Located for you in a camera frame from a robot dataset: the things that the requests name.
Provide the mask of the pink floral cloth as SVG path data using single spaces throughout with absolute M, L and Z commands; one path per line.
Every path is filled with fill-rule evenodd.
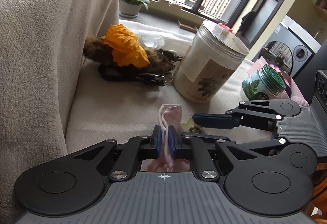
M 147 172 L 189 172 L 190 164 L 185 159 L 173 159 L 168 145 L 168 128 L 173 126 L 178 135 L 184 131 L 180 122 L 182 119 L 181 105 L 161 105 L 159 109 L 159 125 L 162 130 L 161 153 L 158 159 L 151 159 L 146 166 Z

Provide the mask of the orange fabric flower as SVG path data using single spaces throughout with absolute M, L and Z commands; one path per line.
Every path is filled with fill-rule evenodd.
M 119 66 L 144 68 L 150 64 L 145 49 L 138 43 L 138 36 L 122 24 L 111 25 L 103 42 L 113 49 L 113 61 Z

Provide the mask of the lilac fluffy headband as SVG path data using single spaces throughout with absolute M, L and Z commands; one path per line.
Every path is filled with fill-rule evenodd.
M 308 102 L 304 98 L 302 98 L 302 97 L 291 96 L 290 99 L 292 101 L 296 102 L 300 106 L 300 108 L 308 107 L 309 106 Z

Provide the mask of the green lidded glass jar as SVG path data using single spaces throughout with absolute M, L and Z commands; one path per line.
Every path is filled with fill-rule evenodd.
M 285 89 L 282 75 L 269 65 L 257 69 L 242 82 L 242 91 L 250 101 L 279 99 Z

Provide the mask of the pink cardboard box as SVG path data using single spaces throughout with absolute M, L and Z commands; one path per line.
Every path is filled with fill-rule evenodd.
M 272 63 L 267 63 L 267 61 L 265 60 L 265 58 L 260 58 L 258 59 L 253 65 L 252 67 L 248 70 L 248 77 L 255 72 L 257 69 L 263 67 L 264 65 L 269 65 L 271 66 L 273 69 L 275 69 L 278 73 L 280 73 L 282 75 L 282 78 L 286 84 L 286 89 L 285 91 L 282 93 L 281 95 L 281 99 L 290 99 L 291 96 L 298 96 L 298 97 L 303 97 L 303 95 L 301 94 L 299 88 L 297 87 L 296 83 L 294 82 L 294 80 L 287 75 L 286 73 L 280 71 L 280 69 L 276 66 L 274 66 Z

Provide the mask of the grey washing machine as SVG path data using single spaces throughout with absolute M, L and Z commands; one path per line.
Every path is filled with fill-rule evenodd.
M 321 44 L 289 16 L 275 28 L 257 54 L 291 77 L 296 77 L 319 51 Z

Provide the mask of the white floral canister jar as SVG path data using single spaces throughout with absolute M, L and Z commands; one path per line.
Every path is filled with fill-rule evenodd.
M 232 32 L 205 20 L 176 70 L 174 87 L 190 101 L 209 102 L 248 54 Z

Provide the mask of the dark framed door panel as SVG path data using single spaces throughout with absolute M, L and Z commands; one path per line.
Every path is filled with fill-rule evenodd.
M 252 10 L 242 17 L 236 36 L 249 50 L 262 35 L 283 2 L 284 0 L 257 0 Z

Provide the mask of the red plastic bag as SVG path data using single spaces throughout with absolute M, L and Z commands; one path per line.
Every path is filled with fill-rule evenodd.
M 229 32 L 233 33 L 233 30 L 232 30 L 230 27 L 226 26 L 225 24 L 223 24 L 223 23 L 218 23 L 218 25 L 221 26 L 222 28 L 228 30 Z

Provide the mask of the clear plastic wrapper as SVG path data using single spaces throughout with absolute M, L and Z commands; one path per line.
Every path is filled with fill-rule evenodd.
M 165 45 L 163 36 L 156 34 L 138 33 L 138 43 L 143 47 L 160 49 Z

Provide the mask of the small wooden tray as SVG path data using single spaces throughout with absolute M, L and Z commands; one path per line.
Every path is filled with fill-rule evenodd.
M 188 24 L 187 22 L 184 22 L 183 20 L 178 20 L 177 25 L 179 26 L 180 29 L 192 32 L 192 33 L 197 33 L 198 28 L 192 24 Z

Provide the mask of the brown furry plush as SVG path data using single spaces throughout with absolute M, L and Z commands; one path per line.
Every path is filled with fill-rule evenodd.
M 181 60 L 180 56 L 169 50 L 142 47 L 135 40 L 107 44 L 95 35 L 86 37 L 83 54 L 94 62 L 127 74 L 162 75 L 172 71 L 175 62 Z

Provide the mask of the beige sofa blanket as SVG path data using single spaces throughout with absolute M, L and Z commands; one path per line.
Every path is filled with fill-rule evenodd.
M 27 169 L 66 155 L 86 36 L 118 22 L 119 0 L 1 0 L 1 223 L 22 214 Z

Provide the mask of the wooden wall shelf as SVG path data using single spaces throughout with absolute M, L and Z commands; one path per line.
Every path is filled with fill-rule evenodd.
M 316 10 L 317 16 L 320 17 L 324 22 L 327 21 L 327 2 L 326 0 L 316 0 L 313 3 L 314 9 Z

